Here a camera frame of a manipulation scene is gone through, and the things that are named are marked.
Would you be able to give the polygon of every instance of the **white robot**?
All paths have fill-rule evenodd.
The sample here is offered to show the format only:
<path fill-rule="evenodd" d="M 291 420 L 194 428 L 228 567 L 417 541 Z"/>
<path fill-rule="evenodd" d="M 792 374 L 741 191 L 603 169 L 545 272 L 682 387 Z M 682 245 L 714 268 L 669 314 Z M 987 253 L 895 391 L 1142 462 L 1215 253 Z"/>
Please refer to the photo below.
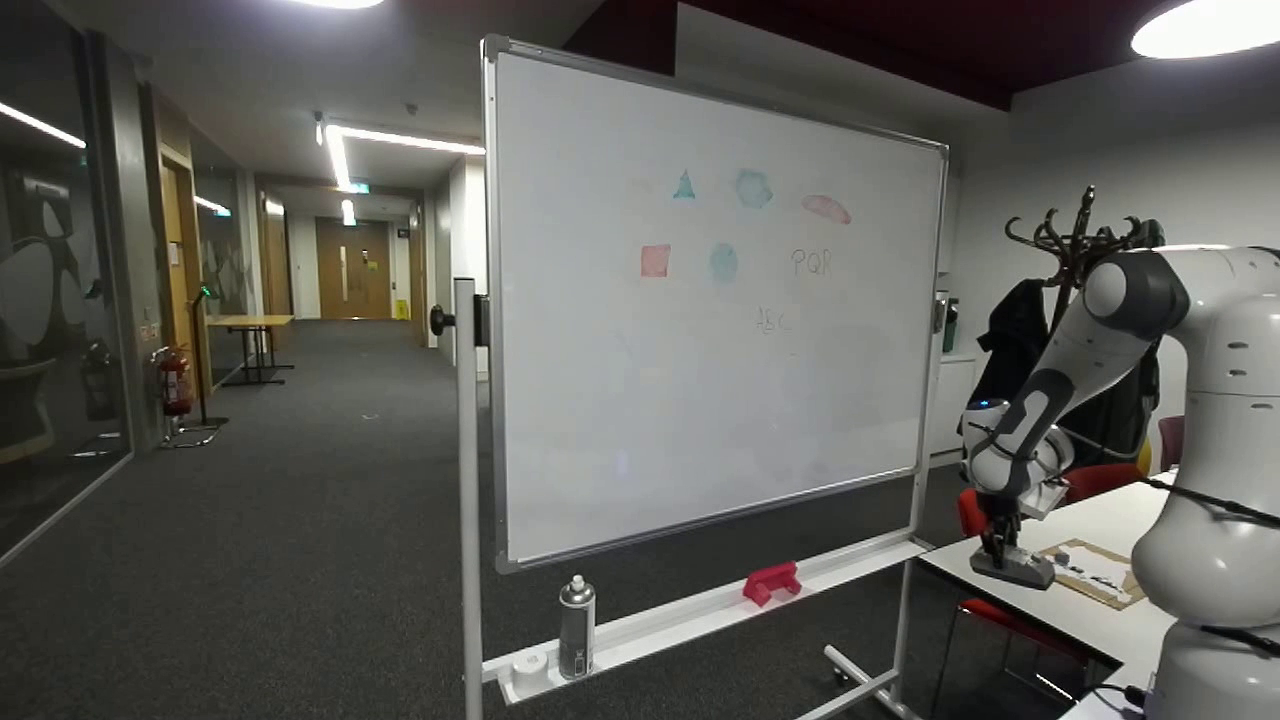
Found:
<path fill-rule="evenodd" d="M 1160 247 L 1101 264 L 1021 394 L 973 442 L 969 480 L 994 520 L 977 571 L 1054 584 L 1015 548 L 1074 462 L 1056 420 L 1125 378 L 1172 334 L 1189 348 L 1189 448 L 1134 567 L 1176 615 L 1151 720 L 1280 715 L 1280 247 Z"/>

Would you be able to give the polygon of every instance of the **ceiling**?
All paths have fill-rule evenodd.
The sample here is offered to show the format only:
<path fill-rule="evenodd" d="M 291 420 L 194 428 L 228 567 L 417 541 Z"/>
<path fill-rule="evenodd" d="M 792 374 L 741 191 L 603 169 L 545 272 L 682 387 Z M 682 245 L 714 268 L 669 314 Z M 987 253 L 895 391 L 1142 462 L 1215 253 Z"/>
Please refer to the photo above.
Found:
<path fill-rule="evenodd" d="M 480 34 L 521 34 L 653 73 L 678 69 L 678 0 L 51 0 L 147 60 L 164 94 L 236 162 L 332 180 L 312 119 L 480 140 Z M 910 77 L 969 103 L 1134 60 L 1168 0 L 691 0 L 703 11 Z M 431 187 L 454 154 L 354 142 L 354 177 Z"/>

